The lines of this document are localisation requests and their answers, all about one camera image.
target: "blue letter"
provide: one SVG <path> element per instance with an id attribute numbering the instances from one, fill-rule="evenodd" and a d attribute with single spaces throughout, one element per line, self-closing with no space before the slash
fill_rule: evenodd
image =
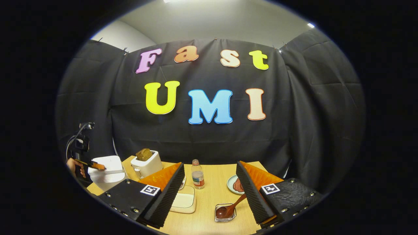
<path id="1" fill-rule="evenodd" d="M 200 118 L 200 111 L 202 111 L 207 123 L 212 121 L 216 111 L 215 123 L 227 124 L 232 122 L 232 117 L 229 115 L 229 98 L 232 96 L 232 91 L 219 90 L 212 102 L 209 101 L 202 90 L 191 90 L 189 91 L 189 96 L 191 97 L 190 124 L 203 123 L 203 119 Z"/>

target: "bottle label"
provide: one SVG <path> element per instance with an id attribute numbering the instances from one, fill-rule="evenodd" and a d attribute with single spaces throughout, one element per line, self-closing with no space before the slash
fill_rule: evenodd
<path id="1" fill-rule="evenodd" d="M 201 177 L 192 177 L 193 178 L 193 184 L 195 186 L 203 186 L 205 185 L 205 180 L 203 179 L 203 176 Z"/>

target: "black curtain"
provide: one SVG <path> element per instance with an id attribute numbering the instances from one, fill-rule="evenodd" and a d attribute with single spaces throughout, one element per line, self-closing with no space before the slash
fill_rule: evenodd
<path id="1" fill-rule="evenodd" d="M 197 47 L 199 58 L 176 63 L 176 51 Z M 148 72 L 137 74 L 145 51 L 162 49 Z M 240 66 L 220 63 L 224 49 L 239 53 Z M 260 50 L 269 69 L 257 69 L 250 51 Z M 60 147 L 80 122 L 94 121 L 86 132 L 91 147 L 86 157 L 114 155 L 121 160 L 142 148 L 160 153 L 162 161 L 227 164 L 260 161 L 270 172 L 296 177 L 328 192 L 351 166 L 362 140 L 365 107 L 361 85 L 344 53 L 324 34 L 312 29 L 282 47 L 227 39 L 176 41 L 124 52 L 90 41 L 70 64 L 57 101 Z M 158 104 L 167 101 L 166 81 L 179 81 L 176 106 L 155 115 L 145 105 L 150 82 L 159 82 Z M 266 118 L 252 121 L 249 88 L 261 88 Z M 188 91 L 203 90 L 210 101 L 220 89 L 231 90 L 233 122 L 204 121 L 191 125 Z"/>

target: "cable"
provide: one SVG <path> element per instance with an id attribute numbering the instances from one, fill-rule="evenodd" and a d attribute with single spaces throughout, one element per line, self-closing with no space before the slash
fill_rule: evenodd
<path id="1" fill-rule="evenodd" d="M 76 134 L 76 135 L 73 135 L 74 136 L 74 138 L 73 138 L 73 136 L 68 140 L 68 142 L 67 142 L 67 147 L 66 147 L 66 150 L 65 150 L 65 157 L 67 158 L 67 161 L 68 161 L 68 147 L 73 143 L 73 141 L 77 138 L 77 136 L 81 133 L 81 131 L 84 129 L 84 127 L 86 126 L 86 125 L 88 125 L 89 123 L 86 123 L 86 124 L 84 124 L 81 128 L 80 128 L 80 130 L 78 131 L 78 133 Z"/>

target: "plastic bottle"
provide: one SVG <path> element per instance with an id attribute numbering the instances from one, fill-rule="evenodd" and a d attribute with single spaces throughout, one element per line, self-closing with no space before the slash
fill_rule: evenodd
<path id="1" fill-rule="evenodd" d="M 202 189 L 205 187 L 205 180 L 203 178 L 203 169 L 197 159 L 192 161 L 191 177 L 193 179 L 193 185 L 196 189 Z"/>

